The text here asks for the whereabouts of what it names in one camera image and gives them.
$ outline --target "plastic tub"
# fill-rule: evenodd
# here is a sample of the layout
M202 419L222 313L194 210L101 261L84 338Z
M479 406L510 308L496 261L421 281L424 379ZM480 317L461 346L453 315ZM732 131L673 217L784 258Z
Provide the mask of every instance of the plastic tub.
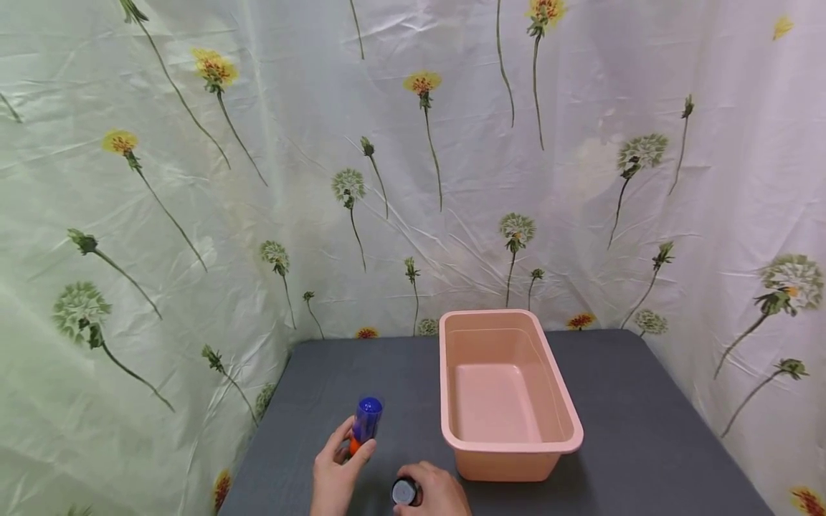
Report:
M582 423L532 313L443 315L439 373L442 434L465 479L542 481L582 445Z

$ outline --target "shower curtain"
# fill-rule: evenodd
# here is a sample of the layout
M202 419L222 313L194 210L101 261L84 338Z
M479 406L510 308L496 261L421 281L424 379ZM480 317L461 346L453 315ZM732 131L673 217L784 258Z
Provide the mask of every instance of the shower curtain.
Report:
M821 2L6 13L0 513L211 514L294 343L509 306L642 335L824 514Z

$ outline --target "table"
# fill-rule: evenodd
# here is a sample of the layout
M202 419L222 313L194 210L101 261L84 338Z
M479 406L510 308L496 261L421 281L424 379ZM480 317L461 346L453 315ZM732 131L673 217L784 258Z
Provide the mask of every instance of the table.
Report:
M547 333L585 429L545 482L466 482L474 516L771 516L771 511L646 346L626 330ZM399 466L455 474L439 426L436 338L296 346L221 516L308 514L312 463L358 397L385 398L377 443L349 515L392 513Z

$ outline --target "orange flower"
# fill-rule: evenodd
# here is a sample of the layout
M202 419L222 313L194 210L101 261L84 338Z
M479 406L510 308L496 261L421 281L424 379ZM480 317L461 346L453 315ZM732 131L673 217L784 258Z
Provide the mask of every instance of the orange flower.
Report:
M585 312L579 315L574 315L567 322L567 327L568 329L583 329L591 326L595 320L596 317L593 314Z
M356 338L376 338L378 330L372 326L365 326L356 332Z
M212 501L215 514L218 514L218 511L221 510L221 506L224 504L226 495L230 492L230 487L232 487L230 470L224 470L218 474L218 478L215 480L215 485L212 487Z
M808 487L795 487L790 490L791 503L806 516L826 516L826 506L820 497Z

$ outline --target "bottle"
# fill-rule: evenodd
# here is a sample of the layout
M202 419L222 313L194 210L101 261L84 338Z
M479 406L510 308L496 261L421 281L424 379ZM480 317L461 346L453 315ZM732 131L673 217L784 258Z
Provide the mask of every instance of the bottle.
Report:
M384 410L382 402L375 396L364 396L358 401L353 435L350 437L350 456L356 454L362 444L374 439L378 433L378 420Z

